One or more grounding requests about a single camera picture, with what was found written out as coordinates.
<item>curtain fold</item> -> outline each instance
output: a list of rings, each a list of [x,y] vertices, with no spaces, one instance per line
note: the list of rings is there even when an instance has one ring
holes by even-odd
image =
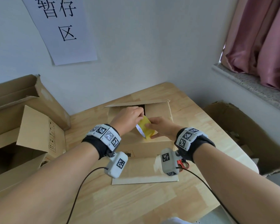
[[[239,0],[221,63],[280,90],[280,0]]]

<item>person's left arm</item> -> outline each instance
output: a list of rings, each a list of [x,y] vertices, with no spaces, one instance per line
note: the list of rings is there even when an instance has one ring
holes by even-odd
[[[142,116],[143,108],[127,107],[110,125],[122,136],[131,131]],[[98,159],[97,149],[82,142],[47,163],[0,200],[0,223],[52,223]]]

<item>white wall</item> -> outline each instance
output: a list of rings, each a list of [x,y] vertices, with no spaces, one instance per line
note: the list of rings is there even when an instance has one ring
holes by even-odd
[[[280,110],[218,72],[209,70],[208,73],[211,83],[204,101],[212,103],[223,100],[232,103],[253,119],[280,145]],[[280,186],[280,173],[269,176],[268,179]]]
[[[236,1],[84,0],[99,60],[54,66],[22,0],[0,0],[0,83],[40,74],[69,114],[165,81],[200,103]]]

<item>wooden table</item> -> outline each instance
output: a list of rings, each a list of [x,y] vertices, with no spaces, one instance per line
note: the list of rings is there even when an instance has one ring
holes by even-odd
[[[66,131],[67,149],[79,144],[95,125],[107,122],[108,108],[103,108],[105,105],[163,98],[170,100],[175,123],[204,131],[218,149],[258,171],[253,161],[224,130],[172,83],[162,83],[71,116],[72,127]],[[103,158],[93,169],[107,163],[108,159]],[[203,178],[193,163],[190,169]],[[88,177],[80,191],[70,223],[158,224],[173,216],[195,222],[219,206],[205,185],[185,171],[179,174],[178,182],[111,185],[111,181],[103,170],[97,170]],[[54,223],[66,223],[74,197]]]

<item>person's left hand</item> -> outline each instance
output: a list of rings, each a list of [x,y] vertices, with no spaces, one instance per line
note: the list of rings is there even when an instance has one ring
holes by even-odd
[[[120,136],[130,132],[143,119],[142,107],[133,106],[122,109],[111,121],[110,126],[115,128]]]

